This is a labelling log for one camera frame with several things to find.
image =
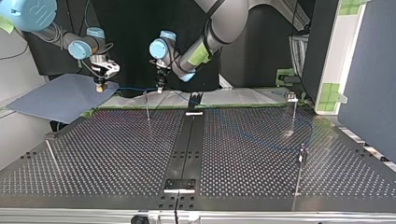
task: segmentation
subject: metal plate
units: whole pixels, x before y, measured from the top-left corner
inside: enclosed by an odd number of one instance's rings
[[[0,206],[158,209],[183,115],[99,111],[51,142],[56,160],[43,145],[2,171]]]
[[[203,157],[183,175],[200,183],[195,210],[395,212],[396,174],[309,110],[293,122],[288,107],[210,109],[201,137],[189,150]],[[295,198],[301,144],[309,156]]]

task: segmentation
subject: black curtain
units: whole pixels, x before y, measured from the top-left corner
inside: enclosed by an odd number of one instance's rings
[[[110,51],[121,66],[118,76],[122,87],[152,88],[156,70],[149,63],[149,44],[161,30],[177,33],[181,52],[202,34],[206,14],[193,0],[92,0]],[[315,0],[300,0],[312,16]],[[290,68],[289,36],[291,24],[272,7],[250,11],[247,29],[238,40],[223,49],[221,73],[238,87],[274,86],[276,69]],[[182,91],[213,91],[219,87],[219,55],[203,66],[188,83],[175,75],[168,87]],[[140,92],[124,91],[133,97]]]
[[[182,52],[203,31],[207,17],[194,1],[187,0],[112,0],[93,1],[108,41],[115,47],[111,56],[121,66],[119,82],[122,87],[154,87],[156,70],[149,63],[149,44],[161,30],[177,33],[177,46]],[[174,74],[168,87],[182,91],[213,91],[219,87],[219,59],[215,57],[188,83]],[[124,91],[125,97],[139,92]]]

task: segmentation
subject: black cable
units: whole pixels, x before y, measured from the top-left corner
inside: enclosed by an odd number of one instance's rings
[[[179,196],[179,195],[177,195],[177,201],[176,201],[176,206],[175,206],[175,223],[176,223],[176,224],[178,224],[178,215],[177,215],[178,196]]]
[[[7,59],[13,59],[13,58],[19,57],[19,56],[21,56],[22,54],[24,54],[28,49],[29,49],[29,44],[26,43],[26,47],[25,47],[25,49],[24,49],[21,53],[16,54],[16,55],[13,55],[13,56],[5,57],[5,58],[0,58],[0,61],[7,60]]]
[[[295,59],[295,57],[294,57],[294,47],[293,47],[293,45],[292,45],[292,42],[293,42],[292,38],[294,37],[294,21],[295,21],[295,19],[296,19],[296,13],[297,13],[298,6],[299,6],[299,0],[296,0],[296,5],[294,6],[294,11],[293,11],[293,18],[292,18],[292,20],[291,20],[291,58],[294,60],[294,64],[295,64],[295,66],[296,66],[296,74],[297,74],[297,77],[300,79],[300,83],[301,83],[301,85],[302,85],[304,91],[306,92],[306,95],[308,95],[309,98],[311,98],[312,102],[313,102],[314,105],[315,105],[316,102],[315,102],[314,98],[313,98],[312,96],[309,95],[309,92],[306,90],[306,87],[305,87],[305,85],[304,85],[304,83],[303,83],[303,78],[301,77],[301,75],[300,75],[299,72],[298,72],[298,69],[297,69],[297,62],[296,62],[296,59]]]
[[[73,20],[72,20],[72,16],[71,16],[71,12],[70,12],[69,0],[66,0],[66,7],[67,7],[67,14],[69,15],[70,25],[72,26],[72,32],[73,32],[73,34],[75,34],[76,31],[74,29]]]

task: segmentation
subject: gray panel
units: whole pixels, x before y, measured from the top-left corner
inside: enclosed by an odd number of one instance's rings
[[[183,115],[99,111],[51,143],[56,161],[41,146],[2,171],[0,206],[158,209]]]
[[[329,50],[339,0],[317,0],[306,52],[303,83],[309,96],[317,98]]]
[[[339,113],[349,130],[392,161],[396,161],[394,8],[394,0],[367,4],[346,84],[348,102]]]
[[[183,174],[198,179],[186,197],[194,210],[396,212],[396,174],[310,110],[293,124],[290,107],[210,109],[197,129],[202,158]],[[301,144],[309,156],[295,198]]]

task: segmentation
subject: blue cable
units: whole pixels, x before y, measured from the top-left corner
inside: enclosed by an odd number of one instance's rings
[[[119,87],[119,88],[112,88],[112,89],[118,89],[120,91],[126,90],[126,91],[156,91],[156,88],[147,88],[147,89],[142,89],[142,88],[135,88],[135,87]]]

